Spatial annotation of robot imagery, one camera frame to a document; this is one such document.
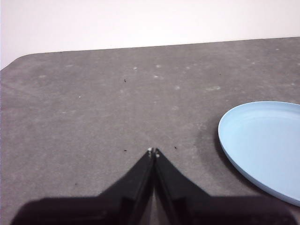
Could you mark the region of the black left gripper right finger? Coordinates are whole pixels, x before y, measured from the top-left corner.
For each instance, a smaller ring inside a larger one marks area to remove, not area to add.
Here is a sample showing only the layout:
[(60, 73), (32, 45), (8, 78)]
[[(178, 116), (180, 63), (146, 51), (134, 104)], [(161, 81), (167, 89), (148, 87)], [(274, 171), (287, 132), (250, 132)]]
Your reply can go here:
[(295, 225), (279, 201), (263, 196), (211, 196), (159, 150), (153, 152), (155, 188), (172, 225)]

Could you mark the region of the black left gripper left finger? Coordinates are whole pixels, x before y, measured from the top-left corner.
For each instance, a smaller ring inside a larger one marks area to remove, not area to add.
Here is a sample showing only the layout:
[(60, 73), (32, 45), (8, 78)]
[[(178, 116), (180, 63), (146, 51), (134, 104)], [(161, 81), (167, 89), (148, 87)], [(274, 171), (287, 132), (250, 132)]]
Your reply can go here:
[(118, 181), (97, 196), (50, 197), (24, 204), (13, 225), (137, 225), (152, 194), (155, 162), (148, 149)]

